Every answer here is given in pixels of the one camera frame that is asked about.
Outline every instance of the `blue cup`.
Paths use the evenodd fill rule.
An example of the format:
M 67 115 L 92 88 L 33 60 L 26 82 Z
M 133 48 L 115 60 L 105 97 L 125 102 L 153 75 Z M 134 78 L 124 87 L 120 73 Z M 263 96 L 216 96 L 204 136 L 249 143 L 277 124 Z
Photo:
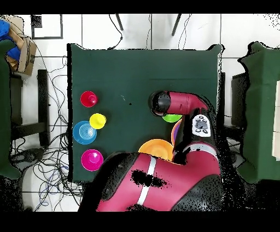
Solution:
M 96 129 L 92 128 L 88 121 L 80 121 L 73 129 L 74 139 L 82 145 L 92 143 L 95 140 L 96 135 Z

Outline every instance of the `colored cup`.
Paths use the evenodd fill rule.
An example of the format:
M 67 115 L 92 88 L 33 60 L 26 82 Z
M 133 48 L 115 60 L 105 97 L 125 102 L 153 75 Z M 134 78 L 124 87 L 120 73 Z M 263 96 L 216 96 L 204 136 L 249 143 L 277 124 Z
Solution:
M 90 125 L 94 129 L 101 129 L 106 123 L 106 117 L 103 114 L 93 114 L 90 117 Z
M 174 125 L 172 131 L 171 131 L 171 143 L 172 143 L 173 146 L 175 145 L 175 140 L 176 140 L 176 136 L 177 136 L 181 121 L 182 120 L 177 121 L 176 124 Z
M 86 150 L 81 156 L 81 164 L 88 171 L 96 171 L 103 164 L 103 156 L 98 150 Z
M 82 145 L 92 143 L 95 140 L 96 136 L 96 129 L 92 128 L 88 121 L 80 121 L 75 125 L 73 129 L 74 139 Z
M 178 120 L 180 120 L 181 117 L 182 117 L 182 115 L 180 115 L 180 114 L 166 114 L 162 118 L 164 119 L 164 121 L 166 121 L 168 123 L 175 123 Z
M 165 140 L 154 139 L 144 143 L 138 152 L 171 161 L 173 158 L 173 145 Z
M 92 107 L 97 103 L 98 98 L 92 91 L 85 91 L 81 95 L 80 101 L 83 106 Z

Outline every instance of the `white tile floor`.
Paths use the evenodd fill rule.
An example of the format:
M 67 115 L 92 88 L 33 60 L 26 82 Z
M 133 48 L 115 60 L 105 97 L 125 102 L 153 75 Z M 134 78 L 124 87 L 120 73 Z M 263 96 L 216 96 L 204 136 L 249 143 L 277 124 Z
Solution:
M 20 15 L 24 19 L 24 33 L 31 36 L 30 15 Z M 115 15 L 111 15 L 112 20 L 117 23 Z M 152 49 L 178 49 L 178 42 L 183 32 L 185 20 L 189 14 L 183 14 L 179 22 L 176 34 L 171 36 L 176 14 L 153 14 L 153 36 Z M 121 22 L 124 27 L 123 40 L 117 49 L 146 48 L 147 34 L 150 29 L 149 14 L 120 14 Z M 42 20 L 43 29 L 37 34 L 52 35 L 53 31 L 42 31 L 44 28 L 52 30 L 57 27 L 55 22 Z M 231 115 L 231 78 L 233 75 L 244 72 L 244 68 L 237 62 L 239 57 L 246 55 L 248 44 L 260 41 L 270 47 L 280 45 L 280 19 L 278 14 L 193 14 L 186 27 L 185 49 L 206 50 L 213 44 L 223 44 L 225 51 L 222 54 L 222 71 L 226 73 L 226 97 L 225 114 Z M 150 49 L 150 34 L 147 48 Z M 45 69 L 41 55 L 43 56 L 46 68 L 52 71 L 61 68 L 67 55 L 66 44 L 77 43 L 86 49 L 107 49 L 118 43 L 119 32 L 114 28 L 108 15 L 63 15 L 63 39 L 36 39 L 34 42 L 38 46 L 34 62 L 33 74 L 31 77 L 22 75 L 24 87 L 22 91 L 22 118 L 25 123 L 38 121 L 38 94 L 37 94 L 37 71 Z M 183 33 L 179 48 L 184 46 L 185 34 Z M 67 74 L 66 67 L 52 72 L 51 78 L 55 79 L 55 85 L 66 95 L 67 93 Z M 49 83 L 49 94 L 55 97 L 54 88 Z M 63 95 L 58 93 L 59 102 L 62 103 Z M 57 118 L 57 105 L 50 98 L 50 124 L 53 125 Z M 67 95 L 66 101 L 61 109 L 62 115 L 68 119 Z M 230 118 L 225 118 L 225 123 L 230 124 Z M 55 137 L 60 133 L 60 127 L 56 126 L 51 133 Z M 38 135 L 26 137 L 26 143 L 22 149 L 39 147 Z M 38 179 L 29 168 L 24 177 L 23 197 L 26 206 L 33 208 L 39 204 L 39 187 L 42 181 Z M 52 206 L 58 202 L 59 194 L 50 195 Z M 65 196 L 61 201 L 63 211 L 77 211 L 78 206 L 72 196 Z M 39 211 L 51 211 L 51 204 L 42 206 Z

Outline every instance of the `dark green tabletop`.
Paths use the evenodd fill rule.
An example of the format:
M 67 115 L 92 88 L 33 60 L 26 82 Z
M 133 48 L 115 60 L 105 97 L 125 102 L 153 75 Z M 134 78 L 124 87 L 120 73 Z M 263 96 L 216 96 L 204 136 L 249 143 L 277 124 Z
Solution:
M 272 156 L 276 82 L 280 80 L 280 49 L 252 43 L 248 56 L 240 60 L 247 69 L 250 87 L 246 92 L 247 128 L 238 169 L 249 183 L 261 179 L 280 181 L 280 161 Z
M 81 165 L 81 155 L 87 149 L 97 149 L 106 158 L 119 150 L 137 152 L 153 138 L 171 142 L 174 124 L 152 115 L 148 107 L 152 92 L 192 92 L 207 97 L 216 107 L 221 49 L 216 45 L 206 51 L 85 50 L 71 44 L 72 128 L 94 113 L 107 118 L 91 144 L 81 145 L 73 139 L 73 181 L 91 181 L 96 174 Z M 99 98 L 91 108 L 80 103 L 87 90 Z
M 10 69 L 5 55 L 14 46 L 15 44 L 10 40 L 0 41 L 0 175 L 10 179 L 18 179 L 21 176 L 21 172 L 9 161 L 12 148 Z

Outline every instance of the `silver band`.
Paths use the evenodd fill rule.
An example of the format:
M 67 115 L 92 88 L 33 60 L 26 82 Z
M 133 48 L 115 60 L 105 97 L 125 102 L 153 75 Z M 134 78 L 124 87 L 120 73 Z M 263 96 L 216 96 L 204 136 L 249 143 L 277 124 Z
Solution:
M 195 143 L 195 144 L 192 144 L 192 145 L 189 145 L 189 146 L 185 147 L 183 152 L 186 151 L 189 148 L 190 148 L 190 152 L 193 152 L 193 151 L 198 150 L 198 149 L 202 150 L 204 152 L 208 152 L 208 153 L 212 154 L 213 156 L 215 156 L 215 158 L 218 160 L 217 152 L 210 145 L 206 145 L 206 144 L 202 144 L 202 143 Z
M 151 156 L 150 166 L 149 166 L 148 173 L 147 173 L 148 175 L 152 175 L 152 176 L 154 175 L 155 165 L 156 165 L 156 159 Z M 143 186 L 137 204 L 139 204 L 139 205 L 144 204 L 144 201 L 148 195 L 149 188 L 150 188 L 150 186 Z

